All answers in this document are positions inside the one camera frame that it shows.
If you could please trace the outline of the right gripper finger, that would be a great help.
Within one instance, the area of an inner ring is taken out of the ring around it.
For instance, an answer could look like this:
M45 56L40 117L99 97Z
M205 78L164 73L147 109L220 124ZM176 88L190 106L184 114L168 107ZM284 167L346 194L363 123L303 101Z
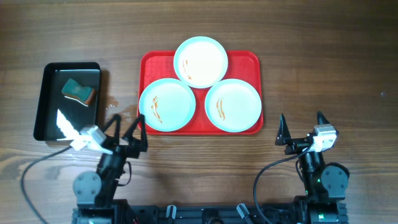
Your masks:
M281 114L280 116L280 123L279 123L279 130L277 132L277 136L275 139L275 145L283 146L291 144L291 135L285 120L285 116Z
M330 124L321 111L317 112L317 123L318 125Z

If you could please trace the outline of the green and orange sponge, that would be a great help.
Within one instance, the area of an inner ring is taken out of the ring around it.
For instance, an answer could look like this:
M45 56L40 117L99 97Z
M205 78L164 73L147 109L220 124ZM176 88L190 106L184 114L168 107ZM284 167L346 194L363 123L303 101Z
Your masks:
M96 90L89 86L82 86L70 78L63 86L62 94L65 98L75 100L83 106L89 106L96 95Z

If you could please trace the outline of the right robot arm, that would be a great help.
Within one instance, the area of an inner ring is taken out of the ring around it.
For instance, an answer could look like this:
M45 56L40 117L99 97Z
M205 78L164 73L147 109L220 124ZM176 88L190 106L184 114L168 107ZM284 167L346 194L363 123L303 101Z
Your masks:
M316 203L332 203L344 200L348 187L349 170L336 162L326 163L323 153L335 146L338 131L317 113L317 125L304 138L292 138L285 120L280 116L275 144L285 146L286 155L295 155L307 198Z

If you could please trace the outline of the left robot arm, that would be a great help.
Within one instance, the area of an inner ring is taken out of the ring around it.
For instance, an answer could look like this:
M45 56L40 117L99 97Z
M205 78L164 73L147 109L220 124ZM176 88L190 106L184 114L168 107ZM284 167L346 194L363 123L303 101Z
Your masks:
M71 146L74 149L84 147L102 153L96 171L83 172L74 180L73 192L76 195L78 208L106 208L111 206L118 187L119 179L124 173L128 158L137 159L141 152L148 149L145 116L139 115L119 142L121 116L114 115L104 128L85 127Z

